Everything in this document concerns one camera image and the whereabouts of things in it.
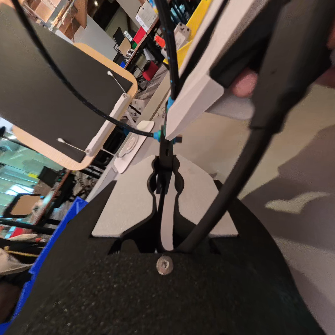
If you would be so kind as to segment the white cardboard box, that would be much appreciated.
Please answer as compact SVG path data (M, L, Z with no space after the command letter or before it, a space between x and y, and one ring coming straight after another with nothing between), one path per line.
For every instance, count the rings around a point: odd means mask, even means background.
M156 23L158 19L157 7L154 1L140 1L142 4L136 14L136 21L144 29L145 32L148 32Z

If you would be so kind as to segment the white power adapter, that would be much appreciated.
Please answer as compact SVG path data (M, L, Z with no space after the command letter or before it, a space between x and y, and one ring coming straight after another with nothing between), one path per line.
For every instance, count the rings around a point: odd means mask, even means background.
M178 51L189 41L191 30L183 23L178 23L174 29L174 39L176 43L176 50Z

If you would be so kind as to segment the yellow plastic bin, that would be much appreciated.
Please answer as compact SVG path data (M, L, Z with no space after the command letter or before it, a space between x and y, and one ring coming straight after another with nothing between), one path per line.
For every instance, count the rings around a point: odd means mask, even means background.
M189 41L186 45L184 45L181 49L177 51L177 61L178 61L178 69L180 70L182 63L186 57L186 54L195 38L195 35L207 14L207 11L212 3L212 0L202 0L200 1L199 5L197 6L194 13L191 15L189 21L186 23L191 30L191 34L189 37Z

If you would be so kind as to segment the wooden work table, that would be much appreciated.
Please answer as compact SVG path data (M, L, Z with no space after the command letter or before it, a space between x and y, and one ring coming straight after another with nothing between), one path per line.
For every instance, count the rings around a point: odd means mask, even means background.
M149 38L152 36L150 35L151 32L153 32L155 29L157 29L157 24L159 23L159 18L157 17L151 27L148 29L146 32L146 37L144 37L141 41L140 44L136 45L133 54L131 57L128 59L127 63L124 66L124 69L127 71L130 70L131 66L137 61L138 56L140 56L140 51L143 50L143 48L147 45Z

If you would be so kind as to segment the black board on white stand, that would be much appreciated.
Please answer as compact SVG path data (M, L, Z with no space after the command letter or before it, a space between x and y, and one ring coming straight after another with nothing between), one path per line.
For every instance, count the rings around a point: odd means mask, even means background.
M138 84L133 74L84 43L70 43L36 23L39 41L77 92L120 120ZM17 139L69 169L88 167L115 124L71 93L34 44L13 5L1 2L1 117Z

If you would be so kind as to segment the black square video switch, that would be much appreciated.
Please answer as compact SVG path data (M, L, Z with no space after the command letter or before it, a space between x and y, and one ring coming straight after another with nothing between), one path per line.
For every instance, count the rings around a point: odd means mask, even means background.
M157 194L167 194L173 172L174 144L182 143L182 135L169 141L163 131L160 133L160 146L158 156Z

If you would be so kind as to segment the grey desk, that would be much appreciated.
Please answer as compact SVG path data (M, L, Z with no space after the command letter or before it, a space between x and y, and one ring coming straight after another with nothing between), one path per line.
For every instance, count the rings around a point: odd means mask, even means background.
M253 180L281 162L277 176L232 203L238 237L172 256L168 276L145 275L140 254L99 263L117 286L94 334L334 334L334 124L311 137L334 98L318 90Z

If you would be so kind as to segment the red plastic bin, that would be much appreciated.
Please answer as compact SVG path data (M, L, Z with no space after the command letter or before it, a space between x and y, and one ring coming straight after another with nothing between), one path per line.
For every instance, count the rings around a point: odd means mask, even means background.
M140 44L140 41L146 37L146 32L143 29L143 27L140 27L138 29L138 31L136 32L136 34L134 35L133 39L132 39L132 44L135 43L136 45Z

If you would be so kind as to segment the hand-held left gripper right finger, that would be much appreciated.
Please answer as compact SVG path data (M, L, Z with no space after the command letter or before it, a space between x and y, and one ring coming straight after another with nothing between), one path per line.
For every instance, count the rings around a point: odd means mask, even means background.
M199 224L218 195L214 179L195 163L174 156L173 246L176 248Z

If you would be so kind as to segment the blue plastic bin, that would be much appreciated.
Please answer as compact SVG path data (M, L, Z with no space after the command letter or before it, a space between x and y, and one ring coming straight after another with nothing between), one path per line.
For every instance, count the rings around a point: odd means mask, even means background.
M77 197L66 215L64 216L63 220L59 223L57 228L55 229L55 232L51 235L49 241L46 243L46 246L44 249L41 251L40 255L37 257L37 260L34 262L34 264L31 266L30 270L28 271L29 274L31 274L31 278L29 281L27 281L23 285L23 289L21 291L19 300L16 304L14 313L11 317L11 319L8 322L4 322L0 325L0 334L3 335L7 331L8 327L13 323L14 319L19 315L21 312L24 304L26 303L33 285L36 281L37 275L40 272L40 269L42 267L42 264L44 260L46 259L49 251L51 250L52 246L60 236L60 234L63 232L65 229L66 225L70 220L72 220L86 205L88 204L87 201Z

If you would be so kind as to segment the person's right hand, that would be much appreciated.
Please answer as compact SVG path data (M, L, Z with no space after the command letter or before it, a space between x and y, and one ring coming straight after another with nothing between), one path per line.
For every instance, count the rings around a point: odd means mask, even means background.
M241 72L231 85L231 92L238 98L249 98L252 96L258 80L258 74L247 68Z

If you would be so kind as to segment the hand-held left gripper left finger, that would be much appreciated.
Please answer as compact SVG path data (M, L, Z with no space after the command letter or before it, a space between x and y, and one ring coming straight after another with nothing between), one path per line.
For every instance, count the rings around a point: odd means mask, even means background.
M92 231L93 237L133 240L142 253L157 248L157 157L129 167L117 180Z

